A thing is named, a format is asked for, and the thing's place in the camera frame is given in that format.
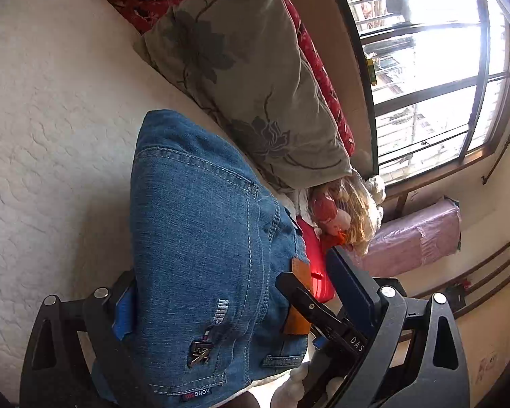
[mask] pink plastic wrap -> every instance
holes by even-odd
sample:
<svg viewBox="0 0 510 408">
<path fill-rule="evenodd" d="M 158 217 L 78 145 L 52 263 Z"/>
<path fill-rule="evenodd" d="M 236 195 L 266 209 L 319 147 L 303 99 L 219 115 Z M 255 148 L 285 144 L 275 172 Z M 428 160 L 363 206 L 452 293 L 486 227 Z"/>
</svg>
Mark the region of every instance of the pink plastic wrap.
<svg viewBox="0 0 510 408">
<path fill-rule="evenodd" d="M 352 260 L 375 277 L 392 277 L 431 264 L 457 250 L 461 213 L 450 199 L 382 225 L 368 253 Z"/>
</svg>

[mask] plastic bag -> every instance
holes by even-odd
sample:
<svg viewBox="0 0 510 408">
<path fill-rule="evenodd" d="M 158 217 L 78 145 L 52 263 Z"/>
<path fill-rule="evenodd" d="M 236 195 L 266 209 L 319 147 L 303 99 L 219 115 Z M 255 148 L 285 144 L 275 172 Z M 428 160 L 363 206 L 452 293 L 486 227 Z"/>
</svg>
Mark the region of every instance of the plastic bag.
<svg viewBox="0 0 510 408">
<path fill-rule="evenodd" d="M 343 245 L 359 256 L 367 253 L 382 214 L 356 170 L 351 176 L 312 189 L 309 205 L 314 221 L 324 231 L 324 248 Z"/>
</svg>

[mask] beige wall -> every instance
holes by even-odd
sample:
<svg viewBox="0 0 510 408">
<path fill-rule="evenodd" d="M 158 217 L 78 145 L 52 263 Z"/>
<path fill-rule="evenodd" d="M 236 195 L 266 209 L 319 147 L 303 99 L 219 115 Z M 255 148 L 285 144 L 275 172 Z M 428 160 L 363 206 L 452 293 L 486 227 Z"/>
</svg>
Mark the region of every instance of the beige wall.
<svg viewBox="0 0 510 408">
<path fill-rule="evenodd" d="M 415 294 L 457 275 L 510 241 L 510 147 L 482 185 L 496 155 L 457 174 L 410 194 L 405 212 L 419 209 L 446 194 L 459 200 L 462 213 L 462 250 L 429 266 L 400 276 L 408 294 Z M 484 277 L 510 258 L 510 249 L 472 276 Z M 472 302 L 510 274 L 510 267 L 490 284 L 469 296 Z M 487 393 L 510 359 L 510 285 L 485 304 L 458 320 L 471 379 L 472 406 Z M 401 346 L 397 355 L 405 350 Z M 482 360 L 497 355 L 496 364 L 480 375 Z"/>
</svg>

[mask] blue denim fabric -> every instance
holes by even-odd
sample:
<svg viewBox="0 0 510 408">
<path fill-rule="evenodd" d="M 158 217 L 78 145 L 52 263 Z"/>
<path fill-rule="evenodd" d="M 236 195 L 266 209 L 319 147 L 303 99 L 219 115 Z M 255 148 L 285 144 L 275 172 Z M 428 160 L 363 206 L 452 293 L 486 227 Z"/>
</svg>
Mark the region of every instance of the blue denim fabric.
<svg viewBox="0 0 510 408">
<path fill-rule="evenodd" d="M 131 232 L 137 317 L 124 341 L 163 406 L 208 407 L 300 364 L 307 338 L 280 333 L 289 304 L 275 279 L 293 257 L 308 262 L 304 242 L 232 145 L 175 111 L 149 112 Z M 210 359 L 189 368 L 208 329 Z"/>
</svg>

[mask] gray floral pillow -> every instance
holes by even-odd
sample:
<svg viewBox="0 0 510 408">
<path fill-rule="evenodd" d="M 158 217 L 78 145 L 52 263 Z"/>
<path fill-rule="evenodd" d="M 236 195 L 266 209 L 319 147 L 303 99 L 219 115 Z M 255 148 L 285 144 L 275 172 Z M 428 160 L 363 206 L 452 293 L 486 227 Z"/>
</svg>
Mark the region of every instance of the gray floral pillow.
<svg viewBox="0 0 510 408">
<path fill-rule="evenodd" d="M 183 0 L 136 49 L 279 191 L 351 174 L 283 0 Z"/>
</svg>

